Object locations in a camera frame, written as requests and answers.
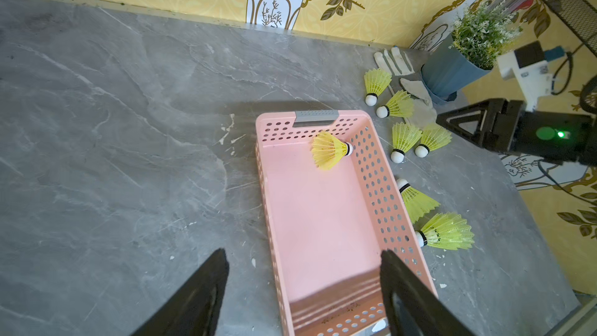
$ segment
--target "marble surface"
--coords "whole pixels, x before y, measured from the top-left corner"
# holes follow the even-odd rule
[[[374,114],[376,49],[43,0],[0,13],[0,334],[128,335],[224,247],[217,334],[280,335],[255,119]],[[393,120],[374,122],[389,150]],[[476,334],[542,335],[577,306],[495,154],[454,138],[392,170],[469,220],[472,249],[424,254]]]

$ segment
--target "yellow shuttlecock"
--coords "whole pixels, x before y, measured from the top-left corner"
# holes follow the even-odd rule
[[[437,123],[427,125],[423,129],[421,144],[414,149],[414,154],[419,157],[425,157],[431,151],[435,151],[448,144],[452,140],[452,133],[447,131]]]
[[[410,117],[413,115],[413,100],[405,90],[397,92],[385,105],[377,108],[376,114],[379,118]]]
[[[367,95],[365,96],[365,104],[370,107],[377,103],[377,98],[392,80],[392,74],[383,69],[372,69],[365,73],[365,88]]]
[[[394,149],[390,158],[395,163],[404,161],[404,154],[421,138],[423,132],[409,123],[396,123],[392,127]]]
[[[353,146],[340,141],[329,132],[320,132],[313,139],[313,159],[318,168],[330,170],[344,156],[352,153]]]
[[[407,180],[399,178],[396,184],[412,223],[439,206],[437,201],[421,191],[415,190]]]
[[[419,246],[429,245],[444,250],[467,250],[474,243],[469,224],[456,213],[434,215],[415,235]]]

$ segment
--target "basket handle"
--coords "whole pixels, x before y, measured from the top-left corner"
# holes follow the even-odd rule
[[[294,112],[294,128],[306,126],[329,126],[340,116],[337,110],[299,110]]]

